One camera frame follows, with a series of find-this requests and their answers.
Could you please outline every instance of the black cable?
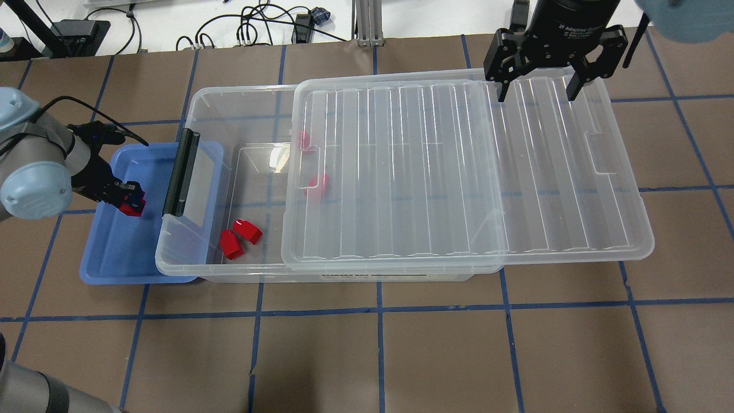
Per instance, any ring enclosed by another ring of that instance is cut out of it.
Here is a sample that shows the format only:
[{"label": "black cable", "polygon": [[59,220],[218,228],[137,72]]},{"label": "black cable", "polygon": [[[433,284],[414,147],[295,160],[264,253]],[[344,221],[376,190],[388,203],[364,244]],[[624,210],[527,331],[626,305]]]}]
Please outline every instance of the black cable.
[{"label": "black cable", "polygon": [[[257,20],[257,21],[263,21],[263,20],[262,20],[262,19],[260,19],[260,18],[254,18],[254,17],[253,17],[253,18],[251,18],[251,19],[253,19],[253,20]],[[270,23],[278,23],[278,24],[290,24],[290,25],[292,25],[292,26],[296,26],[296,27],[303,27],[304,29],[308,29],[308,30],[310,30],[310,31],[312,31],[312,32],[316,32],[316,33],[321,33],[322,35],[325,35],[325,36],[331,37],[332,39],[340,40],[340,41],[342,41],[342,42],[346,42],[346,41],[348,41],[347,39],[342,39],[342,38],[341,38],[341,37],[339,37],[339,36],[335,36],[335,35],[332,35],[331,33],[327,33],[327,32],[325,32],[325,31],[323,31],[323,30],[319,30],[319,29],[314,29],[313,27],[309,27],[309,26],[306,26],[305,24],[299,24],[299,23],[291,23],[290,21],[280,21],[280,20],[270,20]]]},{"label": "black cable", "polygon": [[87,102],[82,101],[82,100],[79,100],[79,99],[77,99],[77,98],[75,98],[73,96],[59,96],[57,98],[52,99],[50,102],[48,102],[47,104],[45,104],[42,108],[40,108],[39,110],[37,110],[36,113],[34,113],[30,118],[28,118],[28,122],[34,123],[34,122],[38,121],[38,119],[41,116],[43,116],[43,114],[46,113],[49,109],[51,109],[52,106],[54,106],[55,104],[57,104],[57,103],[59,103],[61,101],[72,101],[72,102],[74,102],[76,104],[80,104],[83,107],[86,107],[87,109],[89,109],[92,112],[96,113],[97,115],[100,115],[102,118],[105,118],[108,121],[112,122],[115,126],[117,126],[118,128],[122,129],[123,131],[128,132],[126,134],[126,136],[129,136],[129,137],[137,140],[138,142],[142,143],[145,146],[149,146],[150,145],[148,142],[145,141],[145,139],[141,138],[140,136],[138,136],[135,132],[131,131],[130,129],[127,129],[126,127],[124,127],[120,122],[117,122],[115,119],[110,118],[104,112],[102,112],[99,109],[94,108],[94,106],[88,104]]},{"label": "black cable", "polygon": [[38,4],[38,8],[41,9],[41,12],[43,15],[48,19],[48,21],[51,22],[51,28],[56,29],[56,32],[61,36],[61,43],[64,43],[64,46],[66,47],[66,51],[69,53],[69,57],[73,57],[71,54],[71,49],[69,49],[69,45],[66,43],[66,39],[64,38],[64,34],[61,33],[61,30],[59,30],[59,27],[54,23],[53,20],[51,20],[50,17],[48,17],[48,13],[43,9],[43,6],[41,6],[40,0],[36,0],[36,4]]},{"label": "black cable", "polygon": [[20,142],[24,137],[25,136],[23,136],[22,134],[17,134],[15,136],[11,137],[10,139],[8,139],[6,141],[7,144],[5,144],[5,146],[3,146],[2,148],[0,148],[0,157],[2,157],[3,155],[5,155],[6,153],[10,152],[10,150],[13,149],[18,144],[18,142]]},{"label": "black cable", "polygon": [[191,40],[191,38],[190,38],[189,36],[181,36],[181,37],[179,37],[179,38],[178,38],[178,40],[176,41],[176,51],[178,51],[178,44],[179,44],[179,43],[180,43],[180,42],[181,42],[182,40],[188,40],[188,41],[189,41],[189,44],[191,45],[191,48],[192,48],[192,49],[194,49],[194,41],[193,41],[193,40]]},{"label": "black cable", "polygon": [[97,10],[92,10],[91,12],[87,13],[87,17],[85,17],[84,20],[89,20],[91,15],[95,14],[96,12],[102,12],[104,10],[113,10],[115,12],[121,12],[121,13],[127,14],[125,10],[115,9],[114,7],[101,7]]},{"label": "black cable", "polygon": [[635,36],[632,38],[630,48],[627,50],[627,56],[625,57],[625,61],[622,63],[623,68],[626,69],[630,67],[630,63],[632,63],[632,55],[635,54],[635,50],[637,50],[637,45],[640,43],[640,40],[642,40],[642,36],[644,36],[644,33],[649,25],[650,17],[647,16],[647,13],[642,13],[640,23],[637,26],[637,30],[635,31]]},{"label": "black cable", "polygon": [[140,29],[140,23],[138,23],[138,20],[135,17],[131,17],[133,23],[135,23],[135,26],[138,26],[138,51],[137,53],[140,53],[142,50],[142,30]]},{"label": "black cable", "polygon": [[204,47],[204,36],[209,39],[209,43],[211,43],[211,48],[215,49],[216,47],[214,46],[214,40],[212,40],[211,36],[207,35],[206,33],[202,33],[201,35],[199,35],[199,43],[201,43],[201,47]]},{"label": "black cable", "polygon": [[[210,24],[211,22],[217,21],[220,18],[227,18],[227,17],[241,17],[241,15],[227,14],[227,15],[218,15],[218,16],[215,16],[213,18],[210,18],[204,24],[202,24],[201,27],[196,31],[196,36],[195,37],[199,37],[199,34],[204,29],[204,27],[207,26],[208,24]],[[264,19],[256,18],[256,17],[251,17],[250,20],[265,21]],[[312,32],[321,33],[322,35],[331,37],[331,38],[336,39],[336,40],[340,40],[340,41],[343,41],[343,42],[346,42],[347,41],[346,39],[343,39],[343,38],[341,38],[339,36],[332,35],[331,33],[324,32],[323,30],[314,29],[312,27],[306,26],[305,24],[292,23],[290,21],[279,21],[279,20],[267,20],[267,21],[270,22],[270,23],[288,24],[288,25],[292,25],[292,26],[296,26],[296,27],[303,27],[305,29],[309,29]]]},{"label": "black cable", "polygon": [[243,24],[240,25],[239,29],[237,29],[237,40],[242,40],[242,42],[244,43],[244,46],[249,46],[247,44],[247,42],[245,41],[245,39],[244,38],[240,38],[240,35],[239,35],[240,32],[241,32],[240,29],[243,26],[247,26],[248,30],[249,30],[250,27],[252,27],[252,30],[255,31],[255,39],[251,42],[251,44],[257,43],[258,42],[258,37],[260,37],[260,35],[258,33],[258,28],[255,27],[255,26],[253,26],[252,23],[250,23],[249,21],[245,21]]},{"label": "black cable", "polygon": [[105,10],[109,10],[109,11],[113,11],[113,12],[121,12],[121,13],[124,13],[125,16],[130,19],[130,24],[133,27],[133,31],[130,34],[130,38],[128,39],[127,43],[125,43],[125,45],[119,51],[117,51],[117,53],[115,53],[115,55],[121,54],[123,51],[125,51],[125,49],[128,46],[130,46],[130,43],[132,43],[133,39],[135,38],[135,26],[137,26],[137,32],[138,32],[138,49],[137,49],[137,53],[140,53],[140,50],[142,49],[142,30],[140,29],[140,23],[138,23],[138,21],[135,18],[135,16],[132,15],[133,6],[134,6],[134,4],[131,4],[130,10],[128,10],[128,11],[121,10],[121,9],[116,9],[114,7],[100,7],[99,9],[92,10],[91,12],[87,13],[87,16],[84,17],[84,20],[89,20],[90,19],[90,16],[93,15],[94,13],[102,12],[102,11],[105,11]]},{"label": "black cable", "polygon": [[135,22],[134,22],[134,21],[132,21],[132,20],[130,20],[130,25],[132,25],[132,26],[133,26],[133,32],[132,32],[132,33],[130,34],[130,38],[128,38],[128,41],[127,41],[127,43],[125,43],[125,45],[124,45],[124,46],[123,46],[122,48],[120,48],[120,50],[118,50],[118,51],[117,51],[117,53],[115,53],[115,56],[117,56],[118,54],[120,54],[120,53],[122,53],[123,51],[125,51],[125,49],[126,49],[126,48],[127,48],[128,46],[130,46],[130,43],[132,43],[132,42],[133,42],[133,37],[135,37]]},{"label": "black cable", "polygon": [[26,24],[22,20],[20,20],[20,22],[23,25],[23,30],[26,31],[26,39],[28,39],[28,42],[30,43],[31,35],[28,34],[28,27],[26,27]]},{"label": "black cable", "polygon": [[[257,35],[257,29],[255,28],[255,26],[253,26],[252,24],[250,24],[250,17],[252,17],[252,15],[255,12],[259,12],[260,15],[263,16],[263,17],[265,17],[265,15],[263,14],[262,10],[256,9],[256,7],[260,7],[260,5],[257,5],[255,7],[252,7],[252,6],[242,7],[242,11],[239,13],[241,17],[239,19],[239,23],[240,24],[239,24],[239,27],[237,28],[236,36],[237,36],[237,39],[238,40],[241,38],[244,41],[245,35],[246,35],[247,36],[247,41],[245,43],[247,43],[247,42],[250,41],[250,27],[252,27],[252,29],[255,30],[255,39],[251,43],[257,43],[258,42],[259,35]],[[249,15],[245,15],[244,14],[245,10],[247,10],[247,9],[251,9],[252,10],[252,12],[250,12]],[[242,31],[242,27],[244,27],[244,26],[247,26],[247,31],[246,32],[243,32]],[[265,23],[265,30],[267,30],[267,32],[268,32],[268,38],[270,39],[270,44],[272,44],[273,43],[273,37],[272,37],[272,33],[270,32],[270,26],[268,25],[267,22]]]},{"label": "black cable", "polygon": [[[276,9],[279,9],[280,11],[282,11],[282,13],[279,14],[279,15],[277,15],[277,16],[275,16],[275,17],[269,17],[268,15],[265,14],[265,9],[267,7],[275,7]],[[245,16],[244,15],[244,11],[246,9],[252,9],[252,12],[248,16]],[[291,7],[290,9],[286,10],[285,8],[283,8],[281,6],[278,6],[277,4],[271,4],[270,3],[270,0],[267,0],[265,3],[263,3],[262,1],[259,1],[257,6],[254,6],[254,7],[245,6],[245,7],[242,8],[242,11],[240,12],[240,14],[242,15],[242,20],[241,21],[243,21],[245,18],[248,18],[249,19],[249,18],[253,17],[255,15],[255,12],[258,12],[257,14],[259,14],[260,16],[262,16],[263,19],[267,19],[267,21],[265,21],[265,28],[268,31],[268,38],[270,39],[270,44],[273,45],[274,44],[273,43],[273,37],[272,37],[272,35],[270,33],[270,26],[268,26],[268,21],[277,20],[277,19],[283,17],[284,15],[287,15],[291,19],[291,22],[293,24],[295,24],[296,23],[296,19],[293,17],[293,15],[291,14],[291,12],[294,11],[294,10],[297,10],[297,9],[305,9],[306,12],[311,13],[311,9],[309,9],[306,6],[295,6],[295,7]]]}]

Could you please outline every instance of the black connector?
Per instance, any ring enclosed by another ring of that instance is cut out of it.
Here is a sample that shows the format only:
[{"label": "black connector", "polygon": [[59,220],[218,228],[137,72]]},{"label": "black connector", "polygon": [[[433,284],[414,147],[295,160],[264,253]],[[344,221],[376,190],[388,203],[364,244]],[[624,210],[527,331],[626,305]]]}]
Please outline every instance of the black connector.
[{"label": "black connector", "polygon": [[83,57],[97,54],[109,26],[109,22],[105,20],[64,19],[54,22],[51,31],[69,45],[72,56]]},{"label": "black connector", "polygon": [[296,23],[307,26],[308,28],[302,26],[294,26],[291,43],[311,43],[311,38],[313,37],[313,28],[316,25],[316,22],[313,21],[313,16],[311,14],[296,15]]}]

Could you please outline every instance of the plastic bin lid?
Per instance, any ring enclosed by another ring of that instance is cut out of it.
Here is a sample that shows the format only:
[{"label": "plastic bin lid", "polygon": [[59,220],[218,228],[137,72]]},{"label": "plastic bin lid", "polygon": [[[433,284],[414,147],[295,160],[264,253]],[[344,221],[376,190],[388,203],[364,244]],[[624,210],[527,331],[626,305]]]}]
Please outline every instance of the plastic bin lid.
[{"label": "plastic bin lid", "polygon": [[295,270],[372,273],[641,259],[650,222],[601,81],[481,70],[296,89],[283,222]]}]

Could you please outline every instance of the red block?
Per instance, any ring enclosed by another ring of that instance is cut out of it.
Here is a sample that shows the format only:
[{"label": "red block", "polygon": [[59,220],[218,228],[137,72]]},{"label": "red block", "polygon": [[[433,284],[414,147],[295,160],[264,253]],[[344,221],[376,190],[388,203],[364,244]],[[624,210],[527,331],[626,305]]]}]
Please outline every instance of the red block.
[{"label": "red block", "polygon": [[306,131],[301,131],[301,149],[311,146],[311,136]]},{"label": "red block", "polygon": [[142,211],[145,208],[145,199],[140,201],[140,203],[142,204],[142,208],[140,211],[136,211],[132,208],[132,206],[129,206],[128,204],[122,204],[120,205],[120,212],[129,217],[142,217]]},{"label": "red block", "polygon": [[308,182],[308,188],[304,189],[303,193],[306,195],[306,198],[323,198],[326,196],[328,187],[329,176],[326,173],[321,175],[321,182],[319,182],[319,175],[315,175]]},{"label": "red block", "polygon": [[257,244],[260,237],[263,236],[263,232],[249,221],[236,220],[234,221],[233,228],[240,237],[250,241],[253,245]]},{"label": "red block", "polygon": [[242,245],[239,244],[237,236],[231,229],[222,231],[222,235],[219,237],[219,244],[222,246],[227,259],[235,259],[244,255]]}]

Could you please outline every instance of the electrical cord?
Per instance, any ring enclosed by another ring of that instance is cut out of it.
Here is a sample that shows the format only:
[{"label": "electrical cord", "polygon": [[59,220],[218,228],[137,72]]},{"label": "electrical cord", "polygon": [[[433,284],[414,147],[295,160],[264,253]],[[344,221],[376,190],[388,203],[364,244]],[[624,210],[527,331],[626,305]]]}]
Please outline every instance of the electrical cord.
[{"label": "electrical cord", "polygon": [[20,19],[18,19],[18,20],[23,25],[23,30],[26,31],[26,39],[28,39],[28,41],[30,42],[31,41],[31,35],[28,34],[28,27],[26,26],[26,24],[22,20],[20,20]]},{"label": "electrical cord", "polygon": [[140,51],[142,50],[142,30],[140,29],[140,23],[138,23],[138,20],[135,18],[135,16],[132,13],[134,6],[135,6],[135,4],[131,4],[130,5],[130,9],[128,11],[125,11],[125,10],[122,10],[122,9],[117,9],[117,8],[114,8],[114,7],[100,7],[99,9],[92,10],[91,12],[87,13],[87,16],[84,17],[84,20],[89,20],[91,15],[93,15],[93,14],[95,14],[97,12],[102,12],[102,11],[108,10],[108,11],[114,11],[114,12],[124,13],[125,16],[130,19],[130,25],[133,28],[132,33],[130,34],[130,38],[128,38],[128,41],[125,43],[125,45],[122,48],[120,48],[120,50],[118,50],[117,53],[115,53],[115,56],[117,56],[118,54],[121,54],[123,51],[125,51],[126,48],[128,48],[128,46],[130,46],[130,43],[132,43],[133,39],[135,38],[135,31],[136,31],[135,27],[136,26],[137,26],[137,32],[138,32],[138,48],[137,48],[137,53],[140,53]]},{"label": "electrical cord", "polygon": [[103,12],[104,10],[111,10],[111,11],[121,12],[121,13],[127,14],[127,12],[125,10],[116,9],[114,7],[100,7],[99,9],[92,10],[91,12],[87,13],[87,16],[84,17],[84,20],[89,20],[91,15],[93,15],[93,14],[95,14],[97,12]]},{"label": "electrical cord", "polygon": [[133,32],[130,34],[130,37],[128,38],[128,41],[123,45],[123,47],[120,48],[120,50],[115,53],[115,56],[125,51],[128,46],[130,46],[130,43],[133,41],[133,37],[135,37],[135,22],[130,20],[130,25],[133,26]]},{"label": "electrical cord", "polygon": [[[204,30],[204,27],[208,26],[212,22],[217,21],[220,18],[228,18],[228,17],[239,17],[239,18],[241,18],[241,15],[226,14],[226,15],[214,16],[213,18],[210,18],[204,24],[201,25],[201,27],[196,31],[195,37],[198,38],[199,37],[199,34],[201,33],[201,31]],[[323,30],[314,29],[314,28],[309,27],[309,26],[306,26],[304,24],[292,23],[290,21],[279,21],[279,20],[272,20],[272,19],[262,19],[262,18],[256,18],[256,17],[251,17],[250,20],[254,20],[254,21],[268,21],[269,23],[288,24],[290,26],[303,27],[305,29],[309,29],[312,32],[321,33],[322,35],[331,37],[332,39],[336,39],[336,40],[343,41],[343,42],[346,42],[347,41],[346,39],[343,39],[343,38],[341,38],[339,36],[332,35],[331,33],[324,32]]]},{"label": "electrical cord", "polygon": [[131,17],[133,19],[133,23],[135,23],[135,26],[138,26],[138,51],[137,53],[140,53],[142,51],[142,30],[140,29],[140,23],[138,23],[138,20],[133,16]]},{"label": "electrical cord", "polygon": [[25,136],[27,135],[17,134],[8,139],[6,141],[7,143],[2,148],[0,148],[0,157],[10,152],[10,150],[12,150]]},{"label": "electrical cord", "polygon": [[[245,7],[242,8],[242,11],[239,13],[240,16],[241,16],[240,17],[240,20],[239,20],[240,21],[240,25],[239,25],[239,28],[237,29],[237,33],[236,33],[236,36],[237,36],[238,39],[240,37],[242,37],[243,40],[244,40],[244,37],[245,37],[245,34],[246,34],[247,35],[247,41],[250,41],[250,27],[252,27],[253,29],[255,27],[253,25],[251,25],[251,24],[248,24],[247,25],[247,32],[246,33],[243,33],[242,27],[245,25],[244,23],[245,23],[246,19],[247,19],[247,23],[250,22],[249,17],[251,17],[255,12],[258,12],[261,16],[263,16],[263,18],[265,18],[266,16],[263,13],[263,10],[261,9],[261,6],[267,6],[267,5],[268,4],[258,4],[255,7],[245,6]],[[252,10],[252,12],[250,12],[249,15],[245,15],[244,14],[245,10],[247,10],[247,9],[251,9]],[[268,38],[270,39],[270,44],[272,45],[273,44],[273,37],[272,37],[272,33],[270,32],[270,25],[268,25],[267,22],[265,22],[265,30],[267,30],[267,32],[268,32]],[[253,43],[257,43],[257,41],[258,41],[258,36],[255,35],[255,40],[253,41]]]},{"label": "electrical cord", "polygon": [[43,9],[43,6],[41,5],[41,1],[40,0],[36,0],[36,4],[38,4],[38,8],[41,9],[41,12],[43,13],[43,15],[48,19],[49,22],[51,22],[51,27],[54,28],[54,29],[56,29],[56,33],[58,33],[59,36],[61,36],[61,43],[64,43],[64,47],[66,48],[66,52],[69,53],[69,57],[72,57],[73,54],[71,54],[71,49],[69,49],[69,45],[66,43],[66,39],[64,38],[64,34],[61,33],[61,30],[59,30],[59,27],[54,23],[54,21],[51,20],[50,17],[48,17],[48,13],[46,13],[46,10]]},{"label": "electrical cord", "polygon": [[201,35],[199,35],[199,44],[201,44],[201,47],[204,47],[204,36],[209,39],[209,43],[211,43],[211,48],[215,49],[216,46],[214,45],[214,40],[212,40],[211,36],[207,35],[206,33],[202,33]]},{"label": "electrical cord", "polygon": [[[277,16],[275,16],[275,17],[269,17],[269,16],[267,16],[265,14],[265,9],[267,7],[275,7],[276,9],[279,9],[282,13],[279,14],[279,15],[277,15]],[[245,15],[244,14],[245,10],[247,10],[247,9],[251,9],[252,10],[252,12],[249,15]],[[311,11],[311,9],[309,9],[306,6],[295,6],[295,7],[291,7],[290,9],[286,10],[285,8],[283,8],[281,6],[278,6],[277,4],[270,3],[270,0],[267,0],[264,3],[260,0],[258,2],[258,5],[257,6],[254,6],[254,7],[245,6],[245,7],[242,8],[242,11],[240,12],[240,14],[242,15],[242,18],[240,19],[240,21],[241,22],[244,22],[245,19],[249,20],[251,17],[253,17],[255,15],[255,12],[257,12],[257,14],[259,14],[263,19],[266,19],[266,21],[265,21],[265,28],[268,31],[268,38],[270,39],[270,44],[272,45],[273,44],[273,37],[272,37],[272,35],[270,33],[270,26],[268,25],[268,22],[269,21],[273,21],[273,20],[277,20],[278,18],[281,18],[281,17],[287,15],[291,19],[292,24],[295,24],[296,23],[296,19],[293,17],[293,15],[291,14],[291,12],[294,11],[294,10],[297,10],[297,9],[305,9],[306,12],[309,12],[309,13]],[[248,33],[247,33],[247,40],[250,40],[249,30],[250,30],[250,27],[247,27],[247,31],[248,31]],[[240,27],[238,28],[238,31],[239,31],[240,36],[241,37],[244,37],[244,34],[242,33],[242,25],[240,25]]]},{"label": "electrical cord", "polygon": [[178,40],[176,41],[176,51],[178,51],[178,44],[179,44],[179,43],[180,43],[180,42],[181,42],[182,40],[187,40],[187,41],[189,42],[189,44],[191,45],[191,48],[192,48],[192,49],[194,49],[194,41],[193,41],[193,40],[191,40],[191,38],[190,38],[189,36],[181,36],[181,37],[179,37],[179,38],[178,38]]},{"label": "electrical cord", "polygon": [[[247,41],[245,41],[244,38],[240,37],[241,30],[239,29],[241,29],[243,26],[247,26],[247,29],[248,29]],[[250,35],[249,35],[250,27],[252,27],[252,30],[255,31],[255,39],[250,44],[247,44],[247,42],[250,41]],[[258,37],[260,37],[258,34],[258,28],[253,26],[249,21],[245,21],[243,24],[241,24],[239,29],[237,30],[237,41],[241,40],[244,43],[244,46],[250,46],[258,42]]]},{"label": "electrical cord", "polygon": [[142,143],[145,146],[149,146],[150,145],[148,142],[145,141],[145,139],[141,138],[140,136],[138,136],[135,132],[131,131],[130,129],[127,129],[126,127],[124,127],[120,122],[117,122],[115,119],[110,118],[104,112],[102,112],[99,109],[96,109],[94,106],[88,104],[87,102],[82,101],[82,100],[79,100],[79,99],[77,99],[77,98],[75,98],[73,96],[66,96],[66,95],[64,95],[64,96],[59,96],[57,98],[52,99],[50,102],[48,102],[47,104],[43,105],[43,107],[41,107],[39,110],[37,110],[36,113],[34,113],[30,118],[28,118],[28,122],[34,123],[34,122],[38,121],[38,119],[41,116],[43,116],[43,114],[46,113],[49,109],[51,109],[52,106],[54,106],[55,104],[57,104],[57,103],[59,103],[61,101],[72,101],[72,102],[74,102],[76,104],[80,104],[83,107],[86,107],[87,109],[89,109],[92,112],[96,113],[97,115],[100,115],[102,118],[105,118],[108,121],[112,122],[115,126],[117,126],[118,128],[122,129],[123,131],[127,132],[125,134],[126,136],[129,136],[129,137],[137,140],[138,142]]}]

